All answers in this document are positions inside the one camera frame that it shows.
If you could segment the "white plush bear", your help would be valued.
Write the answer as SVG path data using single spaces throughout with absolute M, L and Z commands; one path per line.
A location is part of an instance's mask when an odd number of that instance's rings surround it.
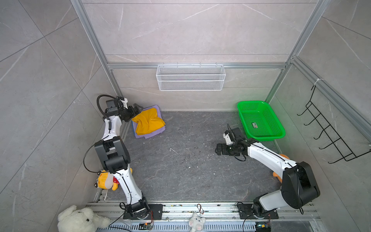
M 91 208 L 77 209 L 73 205 L 58 215 L 59 232 L 95 232 L 109 227 L 111 220 L 99 216 Z

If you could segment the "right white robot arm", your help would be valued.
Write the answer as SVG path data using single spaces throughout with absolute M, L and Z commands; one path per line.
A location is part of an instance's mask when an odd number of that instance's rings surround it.
M 320 196 L 320 189 L 311 166 L 285 158 L 255 139 L 238 138 L 234 141 L 225 136 L 226 144 L 217 144 L 217 155 L 250 157 L 271 169 L 281 178 L 279 190 L 257 197 L 252 205 L 253 215 L 265 217 L 269 212 L 289 206 L 301 209 Z

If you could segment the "yellow t-shirt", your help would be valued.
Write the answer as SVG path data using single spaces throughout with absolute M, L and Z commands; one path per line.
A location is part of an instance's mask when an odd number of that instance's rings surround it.
M 132 121 L 137 124 L 135 129 L 137 135 L 150 134 L 166 125 L 163 119 L 158 116 L 157 109 L 155 108 L 142 111 Z

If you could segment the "folded purple t-shirt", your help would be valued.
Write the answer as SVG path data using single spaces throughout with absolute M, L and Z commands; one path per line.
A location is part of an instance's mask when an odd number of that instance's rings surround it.
M 158 105 L 154 105 L 152 107 L 145 108 L 143 111 L 148 110 L 148 109 L 151 109 L 151 108 L 157 109 L 158 116 L 162 119 L 161 111 L 160 111 L 160 108 L 158 107 Z M 161 133 L 163 133 L 166 130 L 166 126 L 164 126 L 163 128 L 158 129 L 158 130 L 156 130 L 156 131 L 154 131 L 154 132 L 152 132 L 150 134 L 137 135 L 137 133 L 135 132 L 135 129 L 137 127 L 137 124 L 132 121 L 132 125 L 133 125 L 133 130 L 134 130 L 134 136 L 136 138 L 145 138 L 145 139 L 148 139 L 148 138 L 154 137 L 155 135 L 161 134 Z

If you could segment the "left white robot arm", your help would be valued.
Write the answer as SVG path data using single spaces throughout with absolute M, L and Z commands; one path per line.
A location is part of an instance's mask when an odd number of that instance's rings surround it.
M 120 136 L 122 122 L 129 122 L 140 114 L 143 107 L 128 105 L 124 97 L 102 94 L 97 97 L 97 107 L 105 123 L 104 135 L 94 148 L 103 169 L 112 174 L 125 193 L 126 211 L 135 218 L 145 219 L 150 208 L 142 191 L 132 176 L 129 152 Z

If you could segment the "green plastic basket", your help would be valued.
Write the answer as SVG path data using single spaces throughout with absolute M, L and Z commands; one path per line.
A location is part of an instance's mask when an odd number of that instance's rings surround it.
M 237 109 L 248 138 L 260 142 L 286 136 L 286 131 L 271 106 L 264 101 L 241 101 Z

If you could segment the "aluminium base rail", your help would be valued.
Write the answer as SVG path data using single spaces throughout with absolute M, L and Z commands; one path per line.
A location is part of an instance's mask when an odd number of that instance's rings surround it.
M 189 232 L 195 215 L 205 219 L 204 232 L 325 232 L 313 204 L 301 210 L 284 207 L 261 216 L 248 202 L 150 202 L 151 214 L 144 220 L 124 213 L 118 201 L 88 203 L 93 212 L 111 218 L 106 232 Z

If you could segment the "yellow plush toy red dress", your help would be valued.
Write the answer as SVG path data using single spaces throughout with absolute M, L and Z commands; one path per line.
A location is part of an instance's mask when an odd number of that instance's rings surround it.
M 105 170 L 100 170 L 97 172 L 97 175 L 98 178 L 96 180 L 96 183 L 94 184 L 96 188 L 112 190 L 118 189 L 120 182 L 114 174 Z

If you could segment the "small white plush toy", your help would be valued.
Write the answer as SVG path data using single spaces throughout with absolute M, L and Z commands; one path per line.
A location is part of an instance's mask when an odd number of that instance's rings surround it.
M 199 217 L 198 214 L 194 212 L 188 221 L 190 232 L 201 232 L 204 229 L 205 222 L 206 218 Z

